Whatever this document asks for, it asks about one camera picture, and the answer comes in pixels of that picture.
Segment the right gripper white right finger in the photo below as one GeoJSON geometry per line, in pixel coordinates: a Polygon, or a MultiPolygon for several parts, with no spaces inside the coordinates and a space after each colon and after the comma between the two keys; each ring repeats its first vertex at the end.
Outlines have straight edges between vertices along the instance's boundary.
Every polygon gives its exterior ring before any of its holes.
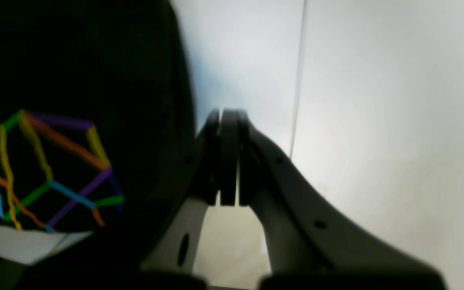
{"type": "Polygon", "coordinates": [[[442,282],[432,266],[381,241],[335,209],[284,152],[238,114],[239,199],[266,235],[267,282],[442,282]]]}

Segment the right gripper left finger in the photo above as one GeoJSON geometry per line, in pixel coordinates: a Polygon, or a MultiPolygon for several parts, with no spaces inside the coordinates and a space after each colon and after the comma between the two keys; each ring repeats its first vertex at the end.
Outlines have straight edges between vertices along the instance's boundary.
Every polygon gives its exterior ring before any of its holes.
{"type": "Polygon", "coordinates": [[[141,205],[139,269],[190,275],[206,211],[223,190],[235,200],[239,112],[212,111],[194,143],[141,205]]]}

